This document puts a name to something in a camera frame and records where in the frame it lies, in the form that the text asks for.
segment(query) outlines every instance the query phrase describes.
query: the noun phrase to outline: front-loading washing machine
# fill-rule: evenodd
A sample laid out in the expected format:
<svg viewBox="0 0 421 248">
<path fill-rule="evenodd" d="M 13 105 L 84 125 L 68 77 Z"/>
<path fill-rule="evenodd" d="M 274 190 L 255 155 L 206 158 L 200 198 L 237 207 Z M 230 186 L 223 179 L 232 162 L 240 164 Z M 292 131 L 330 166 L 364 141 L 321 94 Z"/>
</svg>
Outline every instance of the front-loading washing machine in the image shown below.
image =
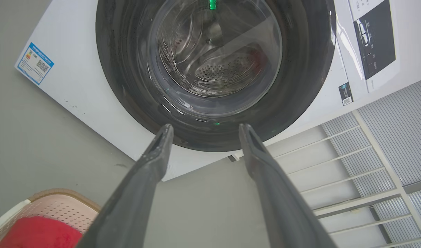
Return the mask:
<svg viewBox="0 0 421 248">
<path fill-rule="evenodd" d="M 171 123 L 166 180 L 240 123 L 270 140 L 388 82 L 396 22 L 393 0 L 54 0 L 15 67 L 133 159 Z"/>
</svg>

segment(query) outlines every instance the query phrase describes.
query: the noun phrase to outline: qr code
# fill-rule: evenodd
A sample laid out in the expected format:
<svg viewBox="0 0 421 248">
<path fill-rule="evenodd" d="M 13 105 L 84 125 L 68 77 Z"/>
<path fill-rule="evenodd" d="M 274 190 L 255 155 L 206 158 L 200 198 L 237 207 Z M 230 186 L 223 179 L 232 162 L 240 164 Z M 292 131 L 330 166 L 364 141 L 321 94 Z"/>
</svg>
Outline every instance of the qr code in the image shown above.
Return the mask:
<svg viewBox="0 0 421 248">
<path fill-rule="evenodd" d="M 344 99 L 344 100 L 342 101 L 342 105 L 343 105 L 343 106 L 345 106 L 345 105 L 347 105 L 347 104 L 349 104 L 349 103 L 351 103 L 351 97 L 347 97 L 346 99 Z"/>
<path fill-rule="evenodd" d="M 39 60 L 39 62 L 36 64 L 37 67 L 39 67 L 41 70 L 46 72 L 48 70 L 48 66 L 42 62 L 42 60 Z"/>
</svg>

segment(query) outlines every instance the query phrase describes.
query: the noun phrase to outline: laundry basket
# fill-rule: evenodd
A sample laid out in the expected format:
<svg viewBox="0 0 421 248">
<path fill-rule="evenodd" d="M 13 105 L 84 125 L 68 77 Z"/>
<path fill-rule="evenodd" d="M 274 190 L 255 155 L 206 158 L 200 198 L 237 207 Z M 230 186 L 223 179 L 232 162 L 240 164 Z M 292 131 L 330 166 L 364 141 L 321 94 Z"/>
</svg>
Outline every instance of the laundry basket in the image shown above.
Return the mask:
<svg viewBox="0 0 421 248">
<path fill-rule="evenodd" d="M 76 191 L 44 190 L 18 203 L 0 217 L 0 241 L 20 218 L 42 216 L 62 221 L 82 234 L 99 213 L 98 204 Z"/>
</svg>

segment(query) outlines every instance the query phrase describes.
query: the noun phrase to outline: round glass door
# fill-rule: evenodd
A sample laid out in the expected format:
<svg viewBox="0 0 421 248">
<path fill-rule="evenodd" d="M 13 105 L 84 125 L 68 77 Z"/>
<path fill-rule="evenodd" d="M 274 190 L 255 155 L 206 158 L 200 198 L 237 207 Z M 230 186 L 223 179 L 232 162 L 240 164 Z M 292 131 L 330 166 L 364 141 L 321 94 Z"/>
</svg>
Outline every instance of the round glass door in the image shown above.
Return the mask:
<svg viewBox="0 0 421 248">
<path fill-rule="evenodd" d="M 240 149 L 238 126 L 262 140 L 291 125 L 327 76 L 333 0 L 99 0 L 96 38 L 124 108 L 199 151 Z"/>
</svg>

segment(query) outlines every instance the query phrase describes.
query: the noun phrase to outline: red cloth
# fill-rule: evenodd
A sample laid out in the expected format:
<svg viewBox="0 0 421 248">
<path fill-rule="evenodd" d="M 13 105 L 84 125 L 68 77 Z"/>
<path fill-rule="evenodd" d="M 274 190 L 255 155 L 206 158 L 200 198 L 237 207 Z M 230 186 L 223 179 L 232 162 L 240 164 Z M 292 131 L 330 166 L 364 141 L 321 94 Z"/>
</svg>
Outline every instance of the red cloth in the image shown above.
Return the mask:
<svg viewBox="0 0 421 248">
<path fill-rule="evenodd" d="M 82 234 L 58 220 L 20 218 L 1 240 L 0 248 L 73 248 Z"/>
</svg>

